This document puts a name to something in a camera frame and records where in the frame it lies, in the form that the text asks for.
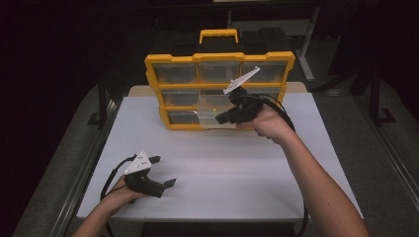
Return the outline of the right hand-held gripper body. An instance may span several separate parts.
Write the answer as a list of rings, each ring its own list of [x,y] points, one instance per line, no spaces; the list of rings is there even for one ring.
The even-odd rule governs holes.
[[[230,84],[223,90],[223,94],[236,95],[237,101],[232,104],[233,107],[229,109],[229,122],[242,123],[254,119],[259,111],[262,109],[262,102],[257,96],[250,96],[241,85],[260,71],[258,66],[255,66],[250,72],[230,81]]]

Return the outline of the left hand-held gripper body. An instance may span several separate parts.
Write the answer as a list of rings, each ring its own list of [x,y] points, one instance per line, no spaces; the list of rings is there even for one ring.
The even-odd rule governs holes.
[[[125,182],[127,187],[137,193],[161,198],[164,193],[164,184],[157,183],[148,178],[151,164],[144,151],[136,154],[125,170]]]

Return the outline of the clear plastic drawer bin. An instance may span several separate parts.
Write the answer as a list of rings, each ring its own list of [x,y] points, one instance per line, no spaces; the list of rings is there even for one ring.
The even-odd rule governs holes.
[[[228,96],[221,90],[205,90],[199,93],[197,115],[202,129],[234,129],[230,122],[219,124],[215,117],[220,113],[231,109],[233,105],[229,102]]]

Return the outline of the yellow black organizer case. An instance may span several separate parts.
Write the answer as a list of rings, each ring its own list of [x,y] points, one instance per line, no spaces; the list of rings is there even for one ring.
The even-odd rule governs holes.
[[[285,91],[278,100],[262,94],[257,96],[263,105],[269,105],[281,116],[286,114],[282,101],[287,90],[289,73],[293,69],[295,56],[288,46],[284,31],[280,28],[264,28],[240,33],[235,29],[202,30],[197,33],[160,32],[144,59],[148,84],[155,95],[159,86],[156,81],[156,64],[199,63],[213,61],[284,61],[287,64],[286,79],[282,82]]]

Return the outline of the person's right hand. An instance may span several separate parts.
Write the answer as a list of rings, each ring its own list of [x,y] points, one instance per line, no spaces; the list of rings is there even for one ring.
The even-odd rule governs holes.
[[[269,138],[281,146],[291,144],[296,140],[296,133],[286,121],[266,105],[251,121],[238,123],[236,127],[238,129],[253,128],[259,136]]]

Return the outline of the person's left hand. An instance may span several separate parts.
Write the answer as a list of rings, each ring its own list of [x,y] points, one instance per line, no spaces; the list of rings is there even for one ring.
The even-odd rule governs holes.
[[[144,194],[130,190],[121,176],[110,192],[99,203],[102,212],[109,215],[116,214],[121,208],[137,198],[143,198]]]

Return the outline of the set of clear drawers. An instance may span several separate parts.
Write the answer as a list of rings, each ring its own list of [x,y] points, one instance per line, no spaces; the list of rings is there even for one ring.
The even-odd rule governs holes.
[[[170,129],[202,129],[197,115],[199,93],[221,90],[234,80],[254,69],[260,71],[247,80],[244,89],[248,94],[280,99],[285,91],[282,82],[287,64],[284,61],[213,61],[199,63],[156,64],[154,71],[158,82],[159,113]]]

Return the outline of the black metal stand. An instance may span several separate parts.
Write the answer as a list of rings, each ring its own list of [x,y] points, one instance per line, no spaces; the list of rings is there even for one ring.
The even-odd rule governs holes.
[[[377,69],[373,67],[370,83],[370,117],[376,126],[381,127],[383,123],[396,122],[396,119],[389,109],[382,108],[379,105],[379,94],[380,79],[377,74]]]
[[[98,110],[90,115],[88,125],[96,125],[102,129],[107,121],[108,112],[108,92],[105,84],[105,75],[99,77],[98,88]]]

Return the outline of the aluminium rail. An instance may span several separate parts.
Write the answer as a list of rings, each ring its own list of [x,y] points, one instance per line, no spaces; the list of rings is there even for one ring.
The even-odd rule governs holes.
[[[381,147],[384,149],[392,170],[395,172],[402,187],[407,192],[415,209],[419,212],[419,185],[414,181],[407,167],[402,162],[401,156],[397,153],[394,145],[390,142],[390,139],[383,130],[381,124],[374,121],[370,116],[367,103],[360,97],[355,97],[354,101],[367,124],[376,135]]]
[[[84,100],[52,160],[51,178],[59,196],[56,218],[47,237],[65,237],[89,185],[96,163],[118,113],[118,103]]]

